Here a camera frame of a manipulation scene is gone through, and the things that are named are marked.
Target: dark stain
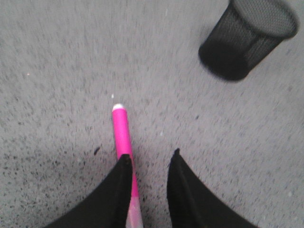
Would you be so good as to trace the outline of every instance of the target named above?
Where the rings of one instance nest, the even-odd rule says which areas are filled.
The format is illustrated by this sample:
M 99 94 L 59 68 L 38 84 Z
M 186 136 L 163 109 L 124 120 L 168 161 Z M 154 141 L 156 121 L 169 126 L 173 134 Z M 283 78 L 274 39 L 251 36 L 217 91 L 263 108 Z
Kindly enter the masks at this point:
M 100 150 L 100 146 L 98 146 L 95 150 L 94 150 L 94 155 L 97 154 L 97 152 Z

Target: gray carpet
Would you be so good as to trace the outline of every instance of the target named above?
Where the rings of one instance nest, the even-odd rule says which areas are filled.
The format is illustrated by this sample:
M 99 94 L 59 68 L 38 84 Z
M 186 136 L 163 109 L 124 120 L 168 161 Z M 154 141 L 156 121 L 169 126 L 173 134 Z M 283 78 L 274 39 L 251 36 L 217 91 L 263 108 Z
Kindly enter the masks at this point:
M 304 1 L 289 2 L 304 22 Z M 198 59 L 227 5 L 0 1 L 0 227 L 42 227 L 98 185 L 116 162 L 117 102 L 129 113 L 146 228 L 171 227 L 177 147 L 254 224 L 304 227 L 303 29 L 227 83 Z

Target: white tip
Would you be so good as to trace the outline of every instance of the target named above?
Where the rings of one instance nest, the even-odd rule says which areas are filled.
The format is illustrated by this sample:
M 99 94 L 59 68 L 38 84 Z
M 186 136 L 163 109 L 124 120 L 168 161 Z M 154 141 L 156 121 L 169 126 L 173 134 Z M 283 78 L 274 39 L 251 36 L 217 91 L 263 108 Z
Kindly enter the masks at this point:
M 122 104 L 115 104 L 113 107 L 113 111 L 116 109 L 124 109 L 124 106 Z

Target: black mesh cup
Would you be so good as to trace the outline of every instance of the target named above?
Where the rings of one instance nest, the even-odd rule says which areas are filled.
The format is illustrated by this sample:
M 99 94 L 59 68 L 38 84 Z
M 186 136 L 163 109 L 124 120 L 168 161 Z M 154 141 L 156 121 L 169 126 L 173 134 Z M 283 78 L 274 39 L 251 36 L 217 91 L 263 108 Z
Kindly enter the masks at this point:
M 199 57 L 217 76 L 240 80 L 297 31 L 296 15 L 280 0 L 230 0 Z

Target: pink highlighter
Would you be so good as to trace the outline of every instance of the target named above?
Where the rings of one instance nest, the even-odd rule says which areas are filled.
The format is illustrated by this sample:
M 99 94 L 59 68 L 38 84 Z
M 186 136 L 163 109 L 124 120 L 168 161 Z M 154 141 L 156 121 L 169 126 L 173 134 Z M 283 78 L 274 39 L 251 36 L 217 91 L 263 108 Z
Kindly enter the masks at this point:
M 129 154 L 133 167 L 131 201 L 126 221 L 126 228 L 143 228 L 127 111 L 122 104 L 116 104 L 113 107 L 112 115 L 117 158 L 119 159 L 122 154 Z

